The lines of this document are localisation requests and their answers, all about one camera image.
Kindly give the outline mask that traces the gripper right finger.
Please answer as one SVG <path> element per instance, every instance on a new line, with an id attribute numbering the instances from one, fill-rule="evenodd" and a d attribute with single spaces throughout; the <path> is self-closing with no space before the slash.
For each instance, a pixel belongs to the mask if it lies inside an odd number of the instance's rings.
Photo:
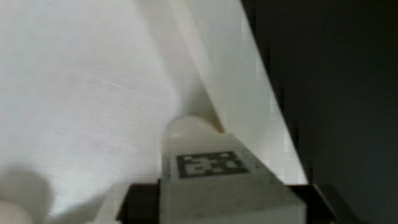
<path id="1" fill-rule="evenodd" d="M 305 224 L 367 224 L 357 218 L 344 199 L 330 185 L 289 185 L 307 205 Z"/>

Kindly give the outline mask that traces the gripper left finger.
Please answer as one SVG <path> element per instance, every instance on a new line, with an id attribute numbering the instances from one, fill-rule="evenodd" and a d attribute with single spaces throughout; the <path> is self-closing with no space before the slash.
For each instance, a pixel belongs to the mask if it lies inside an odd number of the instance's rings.
<path id="1" fill-rule="evenodd" d="M 156 184 L 131 184 L 115 220 L 120 224 L 159 224 L 159 187 Z"/>

